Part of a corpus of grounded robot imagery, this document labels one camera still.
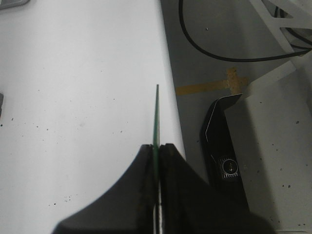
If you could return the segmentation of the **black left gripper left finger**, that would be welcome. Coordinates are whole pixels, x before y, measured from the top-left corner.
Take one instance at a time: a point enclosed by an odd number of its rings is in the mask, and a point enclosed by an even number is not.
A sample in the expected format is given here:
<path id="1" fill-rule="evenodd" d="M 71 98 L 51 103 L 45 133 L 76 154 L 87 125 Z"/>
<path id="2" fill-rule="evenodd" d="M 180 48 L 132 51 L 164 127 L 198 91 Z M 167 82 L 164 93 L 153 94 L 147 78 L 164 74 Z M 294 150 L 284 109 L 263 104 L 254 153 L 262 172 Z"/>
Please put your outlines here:
<path id="1" fill-rule="evenodd" d="M 152 234 L 154 232 L 153 147 L 142 145 L 120 179 L 101 197 L 62 220 L 55 234 Z"/>

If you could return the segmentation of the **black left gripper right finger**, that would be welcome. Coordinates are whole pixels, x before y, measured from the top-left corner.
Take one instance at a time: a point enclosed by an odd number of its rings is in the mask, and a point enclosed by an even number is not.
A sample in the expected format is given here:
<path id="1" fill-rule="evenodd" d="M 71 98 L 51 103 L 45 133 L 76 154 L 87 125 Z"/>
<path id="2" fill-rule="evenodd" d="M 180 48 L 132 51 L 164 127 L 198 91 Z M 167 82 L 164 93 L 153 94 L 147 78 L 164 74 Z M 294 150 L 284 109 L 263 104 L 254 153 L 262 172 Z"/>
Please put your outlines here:
<path id="1" fill-rule="evenodd" d="M 208 185 L 175 145 L 159 149 L 164 231 L 167 234 L 273 234 L 263 218 Z"/>

